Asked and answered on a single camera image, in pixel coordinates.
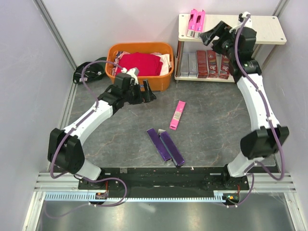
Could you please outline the red folded cloth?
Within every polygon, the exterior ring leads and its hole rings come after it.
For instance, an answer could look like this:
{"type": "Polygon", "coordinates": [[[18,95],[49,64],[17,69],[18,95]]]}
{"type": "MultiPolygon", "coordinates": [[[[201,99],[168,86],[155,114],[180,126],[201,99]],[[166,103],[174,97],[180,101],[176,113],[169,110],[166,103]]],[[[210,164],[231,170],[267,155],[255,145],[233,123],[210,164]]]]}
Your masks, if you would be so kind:
{"type": "Polygon", "coordinates": [[[159,76],[163,65],[160,57],[139,52],[123,55],[118,64],[127,70],[137,68],[142,77],[159,76]]]}

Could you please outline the dark green cap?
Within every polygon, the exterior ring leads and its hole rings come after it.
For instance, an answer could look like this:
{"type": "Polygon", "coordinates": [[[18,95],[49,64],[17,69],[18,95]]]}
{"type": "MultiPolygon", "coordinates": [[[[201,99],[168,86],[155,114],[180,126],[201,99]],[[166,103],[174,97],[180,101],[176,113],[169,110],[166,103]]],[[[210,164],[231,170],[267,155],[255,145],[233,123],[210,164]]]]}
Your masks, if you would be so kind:
{"type": "MultiPolygon", "coordinates": [[[[81,64],[76,68],[76,70],[73,73],[74,84],[82,84],[81,73],[84,67],[89,63],[90,62],[84,62],[83,64],[81,64]]],[[[89,83],[101,80],[104,76],[106,76],[105,63],[97,63],[97,64],[92,64],[90,67],[86,69],[84,74],[84,79],[86,83],[89,83]]]]}

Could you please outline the silver Protefix toothpaste box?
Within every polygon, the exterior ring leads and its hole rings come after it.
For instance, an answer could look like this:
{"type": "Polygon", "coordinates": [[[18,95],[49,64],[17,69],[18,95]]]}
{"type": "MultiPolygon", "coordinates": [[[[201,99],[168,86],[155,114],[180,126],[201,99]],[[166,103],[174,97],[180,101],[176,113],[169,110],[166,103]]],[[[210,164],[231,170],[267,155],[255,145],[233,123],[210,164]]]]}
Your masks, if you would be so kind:
{"type": "Polygon", "coordinates": [[[196,52],[188,53],[189,77],[198,76],[198,65],[196,52]]]}

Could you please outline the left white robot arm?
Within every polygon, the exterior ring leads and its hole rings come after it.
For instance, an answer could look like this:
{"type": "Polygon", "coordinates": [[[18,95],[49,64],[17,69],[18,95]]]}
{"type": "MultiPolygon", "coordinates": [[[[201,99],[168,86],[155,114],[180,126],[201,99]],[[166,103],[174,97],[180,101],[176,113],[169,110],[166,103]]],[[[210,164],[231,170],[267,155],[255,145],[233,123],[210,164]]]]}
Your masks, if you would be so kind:
{"type": "Polygon", "coordinates": [[[86,160],[83,144],[90,134],[113,116],[125,103],[149,103],[156,99],[148,80],[140,85],[135,74],[120,73],[98,98],[94,105],[78,120],[64,129],[55,128],[50,133],[48,161],[74,175],[86,178],[95,189],[105,185],[102,168],[86,160]]]}

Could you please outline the purple toothpaste box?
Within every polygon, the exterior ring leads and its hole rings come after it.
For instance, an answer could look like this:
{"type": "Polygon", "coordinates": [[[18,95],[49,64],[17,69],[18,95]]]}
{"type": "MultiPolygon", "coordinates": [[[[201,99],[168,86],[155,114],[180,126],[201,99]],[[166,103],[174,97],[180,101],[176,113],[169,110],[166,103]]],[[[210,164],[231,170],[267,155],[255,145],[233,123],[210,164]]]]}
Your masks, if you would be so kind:
{"type": "Polygon", "coordinates": [[[168,153],[171,156],[172,161],[174,162],[176,167],[181,167],[184,165],[185,160],[183,156],[181,155],[180,151],[176,147],[175,143],[171,139],[170,135],[167,133],[167,131],[159,129],[158,130],[158,136],[160,140],[162,141],[163,145],[167,149],[168,153]]]}
{"type": "Polygon", "coordinates": [[[161,158],[164,162],[171,160],[171,156],[167,151],[166,147],[160,140],[159,135],[156,133],[154,128],[147,130],[147,134],[150,137],[153,145],[156,147],[158,153],[160,154],[161,158]]]}

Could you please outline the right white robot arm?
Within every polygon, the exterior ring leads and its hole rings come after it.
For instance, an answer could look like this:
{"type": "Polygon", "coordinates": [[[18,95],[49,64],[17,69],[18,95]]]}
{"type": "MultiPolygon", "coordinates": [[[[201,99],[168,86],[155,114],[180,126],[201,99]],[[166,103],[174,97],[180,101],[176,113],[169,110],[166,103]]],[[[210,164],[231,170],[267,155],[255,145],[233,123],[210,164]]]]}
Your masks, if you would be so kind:
{"type": "Polygon", "coordinates": [[[205,45],[229,60],[230,74],[243,95],[247,107],[251,132],[240,141],[240,153],[225,166],[220,177],[221,186],[232,189],[239,177],[247,175],[254,166],[261,166],[273,179],[280,181],[285,174],[282,145],[289,136],[287,126],[281,126],[274,115],[263,87],[261,68],[252,57],[257,32],[250,22],[237,28],[220,21],[214,28],[200,35],[205,45]],[[274,176],[262,161],[273,154],[281,156],[281,174],[274,176]]]}

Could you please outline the silver-sided red toothpaste box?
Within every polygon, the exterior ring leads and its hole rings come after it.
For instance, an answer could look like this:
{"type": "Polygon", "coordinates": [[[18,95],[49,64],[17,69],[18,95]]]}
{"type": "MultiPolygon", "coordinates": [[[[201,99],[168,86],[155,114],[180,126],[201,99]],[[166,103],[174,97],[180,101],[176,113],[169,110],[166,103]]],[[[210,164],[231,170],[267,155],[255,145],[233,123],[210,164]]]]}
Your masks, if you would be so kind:
{"type": "Polygon", "coordinates": [[[207,56],[206,51],[196,51],[197,57],[197,78],[207,78],[208,77],[208,67],[207,67],[207,56]]]}

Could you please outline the red 3D toothpaste box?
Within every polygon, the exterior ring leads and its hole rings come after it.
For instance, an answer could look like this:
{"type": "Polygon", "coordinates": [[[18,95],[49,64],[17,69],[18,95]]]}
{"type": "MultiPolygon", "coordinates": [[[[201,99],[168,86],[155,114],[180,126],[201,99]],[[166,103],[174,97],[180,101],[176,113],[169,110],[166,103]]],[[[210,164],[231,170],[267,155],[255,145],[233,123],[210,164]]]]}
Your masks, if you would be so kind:
{"type": "Polygon", "coordinates": [[[219,68],[219,78],[221,79],[228,79],[230,75],[230,70],[229,70],[229,59],[225,56],[221,56],[221,64],[219,68]]]}
{"type": "Polygon", "coordinates": [[[218,65],[217,65],[216,53],[213,50],[207,51],[207,63],[208,63],[208,77],[217,78],[218,65]]]}

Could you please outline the pink labelled toothpaste box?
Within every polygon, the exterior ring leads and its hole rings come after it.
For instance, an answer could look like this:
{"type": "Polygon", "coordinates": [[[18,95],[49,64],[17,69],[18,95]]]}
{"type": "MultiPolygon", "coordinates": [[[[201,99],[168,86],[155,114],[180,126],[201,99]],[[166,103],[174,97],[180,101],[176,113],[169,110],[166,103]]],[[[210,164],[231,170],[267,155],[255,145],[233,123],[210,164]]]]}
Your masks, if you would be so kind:
{"type": "Polygon", "coordinates": [[[176,107],[176,110],[174,112],[174,115],[173,115],[171,122],[170,122],[170,125],[169,125],[170,129],[172,129],[172,130],[177,129],[178,124],[180,122],[181,115],[182,115],[184,107],[185,107],[185,104],[186,104],[186,102],[183,102],[183,101],[178,102],[178,105],[176,107]]]}

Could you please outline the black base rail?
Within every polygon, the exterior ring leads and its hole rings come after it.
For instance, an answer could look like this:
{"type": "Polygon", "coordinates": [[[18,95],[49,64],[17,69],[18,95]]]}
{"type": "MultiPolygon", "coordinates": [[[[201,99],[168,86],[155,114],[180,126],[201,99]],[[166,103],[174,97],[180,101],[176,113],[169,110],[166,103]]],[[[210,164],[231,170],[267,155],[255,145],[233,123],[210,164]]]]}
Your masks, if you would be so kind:
{"type": "Polygon", "coordinates": [[[109,167],[99,179],[117,178],[128,188],[153,186],[180,186],[206,191],[249,190],[246,176],[230,177],[225,167],[109,167]]]}

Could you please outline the orange plastic basket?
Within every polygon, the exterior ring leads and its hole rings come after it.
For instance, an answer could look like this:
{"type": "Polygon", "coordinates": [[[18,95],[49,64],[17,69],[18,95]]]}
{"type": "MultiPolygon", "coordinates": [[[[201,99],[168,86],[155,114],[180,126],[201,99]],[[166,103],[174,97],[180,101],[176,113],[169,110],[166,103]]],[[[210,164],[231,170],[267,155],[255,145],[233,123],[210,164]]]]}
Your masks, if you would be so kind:
{"type": "Polygon", "coordinates": [[[152,91],[165,91],[170,84],[171,75],[174,71],[174,59],[173,59],[173,50],[172,47],[164,42],[142,42],[142,43],[119,43],[112,46],[109,49],[107,61],[111,63],[107,63],[105,66],[105,72],[109,76],[112,82],[115,80],[115,75],[121,72],[121,66],[114,62],[116,54],[118,51],[126,51],[129,53],[154,53],[158,52],[161,54],[169,54],[171,60],[171,68],[169,73],[164,76],[148,76],[142,77],[138,75],[138,81],[141,87],[143,87],[143,81],[145,79],[148,80],[149,86],[152,91]]]}

